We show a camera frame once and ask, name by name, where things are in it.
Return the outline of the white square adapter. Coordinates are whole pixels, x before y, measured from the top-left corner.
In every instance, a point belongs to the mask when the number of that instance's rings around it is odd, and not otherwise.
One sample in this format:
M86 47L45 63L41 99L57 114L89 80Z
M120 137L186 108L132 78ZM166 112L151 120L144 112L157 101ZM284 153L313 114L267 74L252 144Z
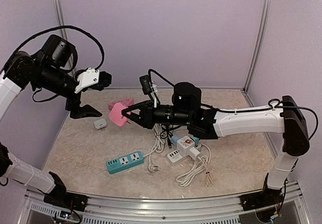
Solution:
M98 119L94 122L94 127L96 130L103 130L107 127L107 121L104 118Z

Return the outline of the white power strip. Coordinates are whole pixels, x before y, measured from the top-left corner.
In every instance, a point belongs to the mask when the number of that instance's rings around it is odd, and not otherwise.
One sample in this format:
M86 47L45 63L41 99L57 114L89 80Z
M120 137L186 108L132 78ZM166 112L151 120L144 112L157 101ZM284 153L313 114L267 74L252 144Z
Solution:
M186 157L181 156L178 153L177 149L174 150L174 151L172 151L172 152L170 152L169 154L167 154L167 159L168 159L169 163L171 164L171 166L178 165L179 163L181 163L182 161L184 161L186 158L191 158L191 157L189 155L187 155Z

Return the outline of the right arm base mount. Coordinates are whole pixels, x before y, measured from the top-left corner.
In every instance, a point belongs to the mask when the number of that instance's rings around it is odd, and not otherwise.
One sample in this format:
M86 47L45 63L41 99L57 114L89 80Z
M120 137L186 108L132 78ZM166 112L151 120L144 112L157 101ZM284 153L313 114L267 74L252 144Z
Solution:
M282 189L265 189L262 191L244 194L240 197L243 211L259 209L278 203L282 203L283 192Z

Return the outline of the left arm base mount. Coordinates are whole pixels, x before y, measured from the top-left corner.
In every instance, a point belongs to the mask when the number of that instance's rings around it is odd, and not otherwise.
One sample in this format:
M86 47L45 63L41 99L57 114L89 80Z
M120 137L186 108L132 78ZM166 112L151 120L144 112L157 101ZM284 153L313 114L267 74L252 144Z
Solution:
M88 202L88 197L82 194L67 192L65 196L60 199L58 197L45 195L43 201L54 206L84 212Z

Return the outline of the pink square adapter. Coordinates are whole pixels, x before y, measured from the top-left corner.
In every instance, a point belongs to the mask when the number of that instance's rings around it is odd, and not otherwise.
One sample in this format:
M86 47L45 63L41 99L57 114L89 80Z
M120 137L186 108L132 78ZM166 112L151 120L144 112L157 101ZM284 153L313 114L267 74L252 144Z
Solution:
M109 113L110 121L119 127L123 127L125 124L130 124L128 118L122 115L122 110L127 108L128 106L122 103L116 103Z

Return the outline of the teal charger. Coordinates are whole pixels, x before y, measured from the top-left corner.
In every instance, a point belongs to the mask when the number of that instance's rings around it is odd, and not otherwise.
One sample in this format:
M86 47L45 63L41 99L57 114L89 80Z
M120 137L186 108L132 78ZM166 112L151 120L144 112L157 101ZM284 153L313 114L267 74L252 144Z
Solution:
M192 136L191 139L194 141L195 147L197 147L199 145L199 138Z

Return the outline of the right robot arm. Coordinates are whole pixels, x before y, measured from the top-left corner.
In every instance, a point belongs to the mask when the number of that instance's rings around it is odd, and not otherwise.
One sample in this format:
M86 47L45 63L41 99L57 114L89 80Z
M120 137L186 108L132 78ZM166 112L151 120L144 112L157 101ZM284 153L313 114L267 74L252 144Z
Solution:
M149 100L134 104L121 111L122 116L143 128L155 124L186 126L199 139L219 139L242 133L272 132L282 134L283 144L267 174L266 188L257 195L260 205L267 206L277 197L289 173L300 156L306 154L314 136L307 130L303 114L314 110L298 106L291 96L271 99L266 106L244 109L220 109L201 102L202 91L189 82L171 84L172 104L162 105L154 90L151 73L139 78L143 93Z

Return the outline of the white cube socket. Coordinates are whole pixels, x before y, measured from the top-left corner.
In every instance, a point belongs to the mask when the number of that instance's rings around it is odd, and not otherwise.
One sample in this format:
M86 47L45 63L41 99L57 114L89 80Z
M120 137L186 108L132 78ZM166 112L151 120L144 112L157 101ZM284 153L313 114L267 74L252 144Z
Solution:
M194 146L195 142L189 136L184 136L177 141L177 151L183 157L186 157Z

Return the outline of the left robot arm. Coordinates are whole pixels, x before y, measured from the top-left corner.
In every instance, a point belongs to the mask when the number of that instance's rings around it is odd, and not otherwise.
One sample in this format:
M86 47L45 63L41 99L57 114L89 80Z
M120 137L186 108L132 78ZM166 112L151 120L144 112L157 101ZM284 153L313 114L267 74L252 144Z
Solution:
M60 29L76 30L84 34L97 44L101 57L105 56L101 43L90 33L75 26L57 26L32 35L15 49L1 69L1 117L27 85L31 85L35 94L42 89L53 92L54 96L48 98L49 101L59 96L66 98L65 109L72 119L102 116L92 106L81 105L83 92L88 89L101 91L112 83L111 74L100 70L102 63L97 67L78 70L71 76L78 61L76 47L55 34L51 34L41 49L32 55L21 50L36 37ZM66 206L70 202L70 194L57 174L44 172L21 161L4 145L1 145L1 177L32 186L50 196L59 206Z

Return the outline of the small white charger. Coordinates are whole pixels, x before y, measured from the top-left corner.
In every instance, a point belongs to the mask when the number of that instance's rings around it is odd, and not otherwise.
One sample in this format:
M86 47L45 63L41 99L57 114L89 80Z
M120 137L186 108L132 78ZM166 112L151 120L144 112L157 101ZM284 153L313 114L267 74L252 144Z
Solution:
M200 152L195 147L192 147L189 149L188 155L196 161L200 157Z

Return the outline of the pink triangular power strip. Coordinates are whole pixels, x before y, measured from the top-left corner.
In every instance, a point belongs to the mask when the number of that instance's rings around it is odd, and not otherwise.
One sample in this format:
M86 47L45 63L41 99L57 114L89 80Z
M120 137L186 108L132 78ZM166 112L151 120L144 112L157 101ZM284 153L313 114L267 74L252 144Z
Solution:
M108 109L112 110L116 103L121 103L121 104L125 105L126 107L129 107L134 104L134 98L131 97L131 98L125 98L125 99L110 102L108 104Z

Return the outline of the teal power strip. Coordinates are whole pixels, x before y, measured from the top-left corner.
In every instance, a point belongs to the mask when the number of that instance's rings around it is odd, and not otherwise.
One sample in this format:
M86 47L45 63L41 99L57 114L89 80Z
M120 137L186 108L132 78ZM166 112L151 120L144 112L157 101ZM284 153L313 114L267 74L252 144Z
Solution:
M141 151L137 151L106 162L106 167L110 175L131 169L144 163Z

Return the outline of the blue charger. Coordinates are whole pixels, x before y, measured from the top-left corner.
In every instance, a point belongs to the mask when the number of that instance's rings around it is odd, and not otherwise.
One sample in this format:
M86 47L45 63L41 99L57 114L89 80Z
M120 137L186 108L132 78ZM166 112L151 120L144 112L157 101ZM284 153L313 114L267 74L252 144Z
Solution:
M179 136L173 135L171 137L171 143L172 143L172 145L177 146L177 142L178 142L179 139L180 139Z

